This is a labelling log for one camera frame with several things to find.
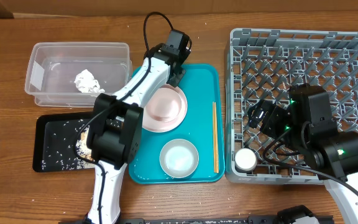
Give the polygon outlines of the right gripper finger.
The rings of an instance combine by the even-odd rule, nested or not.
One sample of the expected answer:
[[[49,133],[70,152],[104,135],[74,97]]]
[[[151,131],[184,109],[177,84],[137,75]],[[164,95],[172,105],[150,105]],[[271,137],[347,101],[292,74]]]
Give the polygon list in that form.
[[[277,125],[278,125],[278,109],[273,110],[264,110],[260,109],[259,115],[262,125],[260,127],[260,132],[264,134],[276,134]]]
[[[274,105],[272,102],[267,100],[260,100],[254,106],[251,106],[247,112],[248,115],[248,126],[256,129],[259,123],[261,123],[261,119],[259,115],[260,109],[264,110],[273,110]]]

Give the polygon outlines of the white paper cup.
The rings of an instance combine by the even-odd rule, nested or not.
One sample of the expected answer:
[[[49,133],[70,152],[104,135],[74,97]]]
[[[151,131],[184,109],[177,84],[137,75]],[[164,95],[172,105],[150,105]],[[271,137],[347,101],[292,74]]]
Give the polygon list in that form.
[[[234,162],[236,169],[243,172],[251,172],[256,168],[257,157],[253,150],[243,148],[235,153]]]

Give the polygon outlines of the grey bowl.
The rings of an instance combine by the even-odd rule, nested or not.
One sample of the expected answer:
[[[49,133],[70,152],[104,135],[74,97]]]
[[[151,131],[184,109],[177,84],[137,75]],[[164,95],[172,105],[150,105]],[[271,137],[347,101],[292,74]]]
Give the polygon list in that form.
[[[186,139],[173,139],[167,142],[159,156],[164,173],[174,179],[189,177],[199,163],[198,150]]]

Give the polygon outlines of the white napkin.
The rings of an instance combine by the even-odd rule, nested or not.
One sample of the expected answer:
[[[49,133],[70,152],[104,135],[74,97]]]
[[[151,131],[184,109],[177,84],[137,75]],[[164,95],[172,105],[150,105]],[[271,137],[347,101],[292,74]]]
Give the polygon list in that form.
[[[104,93],[105,90],[101,88],[99,81],[97,81],[93,74],[87,69],[77,74],[74,84],[76,89],[82,93]]]

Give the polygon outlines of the rice and food scraps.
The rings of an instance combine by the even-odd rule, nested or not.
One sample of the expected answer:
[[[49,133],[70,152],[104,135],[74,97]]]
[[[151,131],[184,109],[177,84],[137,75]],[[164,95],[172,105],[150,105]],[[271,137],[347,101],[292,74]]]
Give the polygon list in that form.
[[[86,119],[49,121],[45,125],[40,170],[55,172],[92,169],[91,149],[86,146],[89,127]]]

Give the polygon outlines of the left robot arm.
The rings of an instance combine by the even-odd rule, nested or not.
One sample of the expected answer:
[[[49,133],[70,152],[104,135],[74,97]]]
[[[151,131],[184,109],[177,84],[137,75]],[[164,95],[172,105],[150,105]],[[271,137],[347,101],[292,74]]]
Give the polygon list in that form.
[[[125,87],[96,98],[93,117],[86,125],[95,184],[85,223],[117,222],[123,176],[140,147],[144,107],[162,86],[178,86],[190,45],[188,35],[172,29],[165,43],[147,49],[142,67]]]

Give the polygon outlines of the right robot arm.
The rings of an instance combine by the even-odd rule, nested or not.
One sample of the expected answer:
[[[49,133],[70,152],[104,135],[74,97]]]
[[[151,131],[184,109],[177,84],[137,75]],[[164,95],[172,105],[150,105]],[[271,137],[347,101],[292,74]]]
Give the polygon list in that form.
[[[328,92],[317,85],[293,85],[282,108],[260,100],[247,112],[248,125],[273,141],[264,161],[316,174],[346,223],[358,223],[358,133],[340,132]]]

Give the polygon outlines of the grey dishwasher rack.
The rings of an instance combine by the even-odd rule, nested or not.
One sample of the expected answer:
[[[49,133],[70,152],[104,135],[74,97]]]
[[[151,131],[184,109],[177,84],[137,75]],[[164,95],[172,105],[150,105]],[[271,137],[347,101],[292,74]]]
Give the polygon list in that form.
[[[247,124],[248,109],[260,100],[283,108],[288,89],[307,83],[323,87],[341,131],[358,132],[358,32],[236,28],[225,56],[226,179],[242,184],[319,184],[316,175],[264,161],[271,138]],[[256,168],[243,172],[234,155],[254,151]]]

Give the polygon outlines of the black waste tray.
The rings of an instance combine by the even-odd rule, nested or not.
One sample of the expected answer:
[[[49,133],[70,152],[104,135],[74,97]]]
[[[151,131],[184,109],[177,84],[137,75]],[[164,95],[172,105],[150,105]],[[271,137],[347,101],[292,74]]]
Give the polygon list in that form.
[[[90,112],[46,114],[38,118],[32,168],[36,172],[92,169],[93,164],[76,157],[73,140],[90,120]]]

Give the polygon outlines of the teal plastic tray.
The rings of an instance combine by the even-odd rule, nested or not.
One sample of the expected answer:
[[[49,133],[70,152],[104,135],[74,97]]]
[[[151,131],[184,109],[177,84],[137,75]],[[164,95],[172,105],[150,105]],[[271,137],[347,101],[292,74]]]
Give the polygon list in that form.
[[[127,166],[130,177],[139,184],[215,182],[224,174],[224,136],[216,69],[205,63],[185,64],[178,84],[188,109],[185,119],[171,131],[155,133],[142,129],[140,148]],[[198,150],[199,163],[189,177],[174,179],[160,166],[163,146],[173,139],[186,139]]]

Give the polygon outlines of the pink plate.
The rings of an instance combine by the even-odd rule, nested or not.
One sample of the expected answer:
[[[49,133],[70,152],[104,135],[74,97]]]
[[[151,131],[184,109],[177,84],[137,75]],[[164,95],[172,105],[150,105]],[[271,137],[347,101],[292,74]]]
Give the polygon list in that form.
[[[155,133],[175,129],[185,119],[188,103],[179,87],[163,85],[144,108],[142,127]]]

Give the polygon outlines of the clear plastic bin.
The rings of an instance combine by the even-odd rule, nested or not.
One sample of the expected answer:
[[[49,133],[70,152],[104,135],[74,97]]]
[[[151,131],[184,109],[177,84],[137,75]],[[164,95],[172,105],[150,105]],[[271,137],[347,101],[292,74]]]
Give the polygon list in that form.
[[[93,107],[99,93],[80,91],[78,75],[97,81],[111,95],[132,76],[129,46],[123,42],[40,42],[34,45],[24,90],[35,104],[52,107]]]

